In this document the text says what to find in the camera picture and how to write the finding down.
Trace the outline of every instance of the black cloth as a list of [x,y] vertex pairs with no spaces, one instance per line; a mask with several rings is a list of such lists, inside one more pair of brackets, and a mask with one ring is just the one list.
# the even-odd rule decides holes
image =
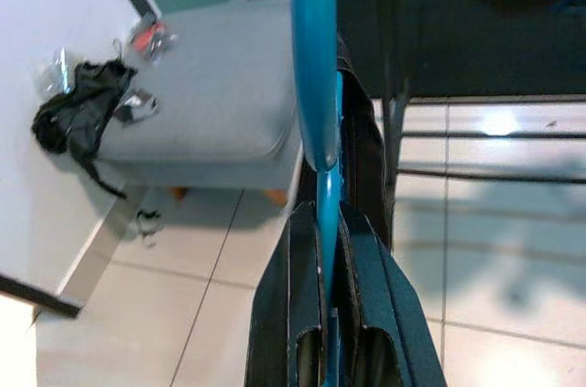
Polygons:
[[[373,105],[358,80],[350,54],[338,38],[338,71],[342,91],[342,175],[344,200],[368,218],[381,242],[391,249],[384,195],[383,141],[376,127]],[[314,201],[317,175],[303,160],[297,203]]]
[[32,125],[43,149],[52,154],[69,150],[71,158],[101,188],[121,198],[126,198],[125,194],[103,182],[93,162],[103,131],[135,74],[118,59],[103,65],[84,62],[75,69],[73,91],[42,104]]

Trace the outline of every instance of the glossy floor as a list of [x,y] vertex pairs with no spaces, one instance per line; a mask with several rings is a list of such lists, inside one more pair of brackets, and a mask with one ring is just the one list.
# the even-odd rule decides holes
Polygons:
[[[582,105],[412,107],[406,119],[409,130],[585,127]],[[406,139],[401,163],[578,176],[585,145]],[[586,187],[403,176],[397,195],[395,257],[449,385],[586,385]],[[2,362],[22,383],[1,385],[243,385],[255,286],[290,209],[249,190],[147,201],[165,230],[151,248],[128,232],[77,320],[43,314],[29,328],[16,310],[28,323]]]

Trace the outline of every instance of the white wall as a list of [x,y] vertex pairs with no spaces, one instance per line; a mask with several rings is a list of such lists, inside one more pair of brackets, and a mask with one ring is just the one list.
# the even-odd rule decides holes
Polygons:
[[0,11],[0,273],[56,292],[113,199],[38,148],[32,75],[60,47],[112,58],[137,13],[128,0],[0,0]]

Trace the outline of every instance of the gray ottoman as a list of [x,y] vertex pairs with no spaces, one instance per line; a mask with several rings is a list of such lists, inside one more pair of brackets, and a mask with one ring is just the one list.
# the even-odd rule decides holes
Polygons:
[[300,151],[288,0],[165,16],[179,38],[157,65],[131,54],[159,111],[112,120],[99,159],[129,183],[287,188]]

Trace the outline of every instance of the wooden stool leg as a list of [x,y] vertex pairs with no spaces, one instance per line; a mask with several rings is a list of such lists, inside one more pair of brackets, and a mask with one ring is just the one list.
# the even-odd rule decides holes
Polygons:
[[177,201],[182,201],[187,195],[188,188],[168,188],[168,191]]
[[277,204],[279,207],[287,205],[287,191],[280,188],[273,188],[271,190],[264,190],[263,193],[267,198]]

